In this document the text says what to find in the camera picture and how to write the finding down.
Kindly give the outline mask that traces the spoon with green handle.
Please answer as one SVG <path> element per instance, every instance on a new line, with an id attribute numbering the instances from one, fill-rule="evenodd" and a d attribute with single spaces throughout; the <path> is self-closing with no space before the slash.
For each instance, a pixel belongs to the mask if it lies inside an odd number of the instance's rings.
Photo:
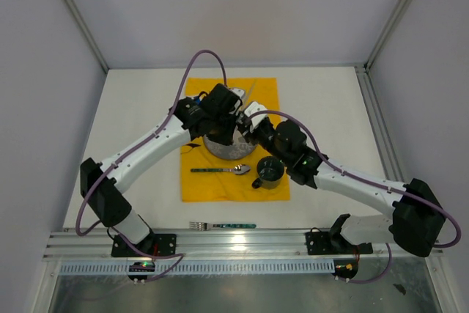
<path id="1" fill-rule="evenodd" d="M 191 173 L 231 173 L 235 175 L 244 175 L 249 173 L 251 167 L 246 164 L 238 164 L 232 168 L 193 168 Z"/>

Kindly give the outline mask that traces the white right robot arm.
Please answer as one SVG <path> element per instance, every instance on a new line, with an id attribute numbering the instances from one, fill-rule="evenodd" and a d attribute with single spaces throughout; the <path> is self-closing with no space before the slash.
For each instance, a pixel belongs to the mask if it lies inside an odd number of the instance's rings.
<path id="1" fill-rule="evenodd" d="M 383 214 L 390 224 L 385 241 L 393 241 L 417 257 L 428 257 L 436 246 L 446 216 L 431 188 L 422 180 L 400 183 L 361 174 L 331 161 L 296 119 L 286 116 L 273 125 L 270 111 L 253 102 L 238 114 L 237 126 L 247 141 L 259 144 L 286 167 L 298 185 L 349 197 Z"/>

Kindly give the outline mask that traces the yellow Pikachu cloth placemat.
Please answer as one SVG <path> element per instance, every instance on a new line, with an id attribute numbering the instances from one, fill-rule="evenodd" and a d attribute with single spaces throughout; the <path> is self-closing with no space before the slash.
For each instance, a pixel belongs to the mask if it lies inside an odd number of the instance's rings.
<path id="1" fill-rule="evenodd" d="M 230 78 L 231 88 L 244 89 L 247 92 L 255 78 Z M 267 109 L 278 111 L 278 85 L 275 78 L 256 78 L 257 83 L 250 102 L 261 103 Z M 256 179 L 256 165 L 268 153 L 256 147 L 253 153 L 238 161 L 225 161 L 212 155 L 204 146 L 202 138 L 180 148 L 180 174 L 182 200 L 184 202 L 274 202 L 290 200 L 289 180 L 283 176 L 274 189 L 253 189 Z M 232 168 L 238 164 L 251 167 L 249 173 L 237 176 L 231 173 L 191 173 L 193 168 Z"/>

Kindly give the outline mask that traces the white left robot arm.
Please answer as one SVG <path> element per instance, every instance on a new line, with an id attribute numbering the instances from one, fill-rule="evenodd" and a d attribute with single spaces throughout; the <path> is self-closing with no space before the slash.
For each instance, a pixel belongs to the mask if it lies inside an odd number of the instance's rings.
<path id="1" fill-rule="evenodd" d="M 199 137 L 230 145 L 245 91 L 216 84 L 208 94 L 178 97 L 168 115 L 153 130 L 124 150 L 80 166 L 83 207 L 90 207 L 99 223 L 117 231 L 139 256 L 154 245 L 150 227 L 124 197 L 125 192 L 159 160 Z"/>

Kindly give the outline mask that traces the grey reindeer plate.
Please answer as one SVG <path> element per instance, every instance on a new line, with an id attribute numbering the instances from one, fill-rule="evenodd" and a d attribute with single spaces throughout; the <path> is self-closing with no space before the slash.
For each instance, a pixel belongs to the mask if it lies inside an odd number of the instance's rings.
<path id="1" fill-rule="evenodd" d="M 210 141 L 206 136 L 203 137 L 203 142 L 212 155 L 225 161 L 243 159 L 256 149 L 256 145 L 248 143 L 238 130 L 234 131 L 233 143 L 229 146 Z"/>

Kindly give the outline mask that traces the dark green mug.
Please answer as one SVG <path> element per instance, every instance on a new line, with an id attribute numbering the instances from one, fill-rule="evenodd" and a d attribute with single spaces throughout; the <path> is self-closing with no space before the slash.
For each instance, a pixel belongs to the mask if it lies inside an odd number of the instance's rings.
<path id="1" fill-rule="evenodd" d="M 253 189 L 274 189 L 284 176 L 284 164 L 276 157 L 263 157 L 256 165 L 256 174 L 256 179 L 251 184 Z"/>

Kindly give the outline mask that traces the knife with green handle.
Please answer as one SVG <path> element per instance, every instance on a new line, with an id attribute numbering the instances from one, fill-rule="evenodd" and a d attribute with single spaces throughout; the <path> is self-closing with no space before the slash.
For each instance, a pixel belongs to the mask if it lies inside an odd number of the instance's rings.
<path id="1" fill-rule="evenodd" d="M 256 83 L 257 83 L 257 79 L 255 78 L 252 82 L 252 85 L 250 86 L 249 90 L 246 92 L 246 94 L 243 98 L 243 104 L 240 107 L 241 111 L 244 110 L 248 106 L 248 104 L 250 102 L 251 95 L 252 95 L 252 93 L 254 91 L 254 88 L 256 86 Z"/>

